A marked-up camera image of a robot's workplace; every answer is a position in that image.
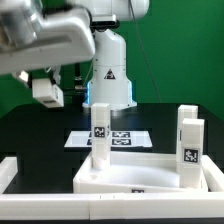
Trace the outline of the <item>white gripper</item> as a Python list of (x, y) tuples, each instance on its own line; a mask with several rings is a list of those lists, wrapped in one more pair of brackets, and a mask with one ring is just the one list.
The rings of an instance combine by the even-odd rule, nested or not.
[(61, 82), (61, 67), (93, 58), (95, 44), (90, 15), (73, 8), (43, 17), (36, 9), (0, 8), (0, 75), (12, 76), (30, 87), (24, 70), (50, 68), (53, 81)]

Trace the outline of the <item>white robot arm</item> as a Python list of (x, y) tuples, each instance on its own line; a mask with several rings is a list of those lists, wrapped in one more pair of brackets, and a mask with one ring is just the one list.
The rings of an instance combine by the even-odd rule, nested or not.
[(62, 107), (60, 67), (90, 61), (93, 76), (83, 107), (133, 108), (126, 42), (113, 30), (121, 21), (144, 17), (149, 5), (150, 0), (65, 0), (62, 9), (50, 11), (41, 0), (0, 0), (0, 75), (25, 83), (46, 107)]

